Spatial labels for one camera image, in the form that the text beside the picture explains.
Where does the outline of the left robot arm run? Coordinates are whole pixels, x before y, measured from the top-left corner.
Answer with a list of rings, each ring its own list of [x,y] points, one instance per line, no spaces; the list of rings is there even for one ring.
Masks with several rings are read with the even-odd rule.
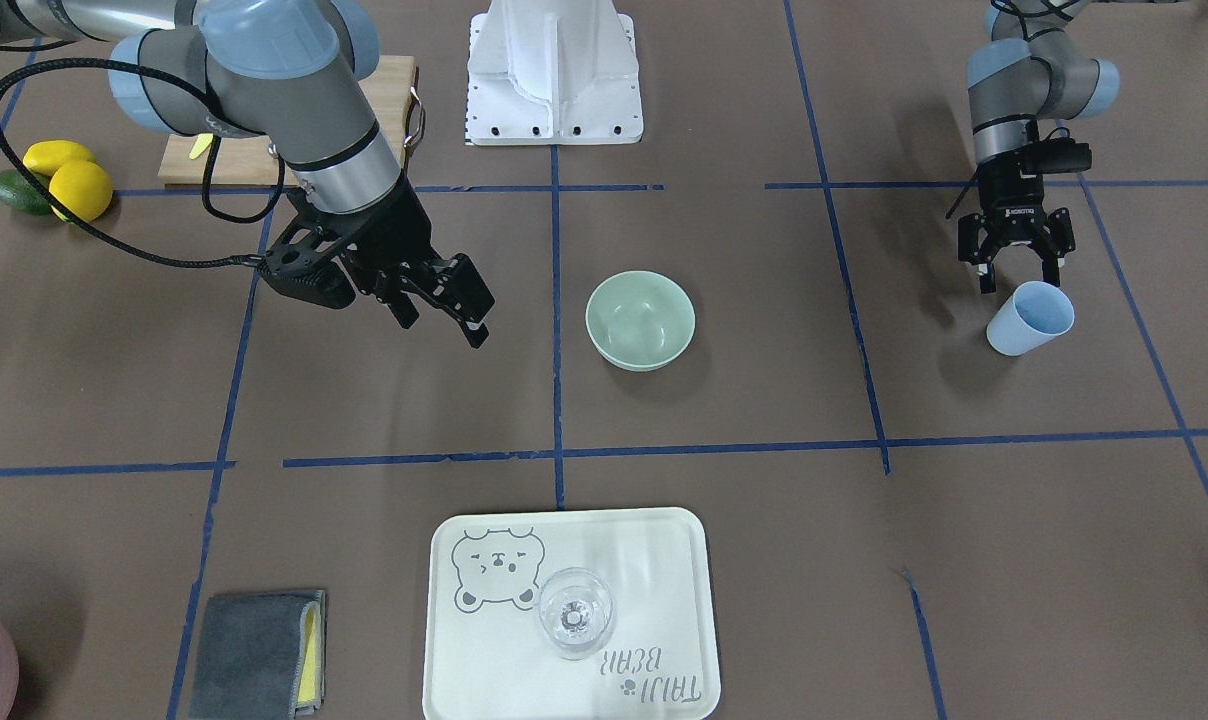
[[[1065,35],[1084,8],[1087,1],[992,1],[991,41],[968,59],[969,184],[978,211],[959,220],[959,260],[972,266],[982,294],[997,292],[994,260],[1007,246],[1029,246],[1052,286],[1075,250],[1069,210],[1044,208],[1044,178],[1088,170],[1092,150],[1065,129],[1043,135],[1039,124],[1097,117],[1119,95],[1119,68],[1085,56]]]

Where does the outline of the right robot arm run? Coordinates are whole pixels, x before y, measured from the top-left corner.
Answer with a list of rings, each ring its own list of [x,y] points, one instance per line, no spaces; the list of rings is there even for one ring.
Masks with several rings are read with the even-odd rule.
[[[249,266],[275,294],[330,309],[374,297],[403,329],[424,300],[470,346],[488,338],[494,300],[480,271],[431,245],[406,169],[416,137],[389,138],[360,87],[381,42],[356,1],[0,1],[0,50],[34,37],[110,42],[112,53],[14,70],[0,79],[0,101],[22,79],[95,68],[139,126],[267,138],[272,193],[296,217],[265,254],[208,260],[208,269]],[[0,151],[18,159],[1,124]]]

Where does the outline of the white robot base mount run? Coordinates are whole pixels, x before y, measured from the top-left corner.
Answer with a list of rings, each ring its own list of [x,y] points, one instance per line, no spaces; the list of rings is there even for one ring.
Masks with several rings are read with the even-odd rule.
[[[612,1],[493,1],[467,41],[467,145],[641,141],[635,23]]]

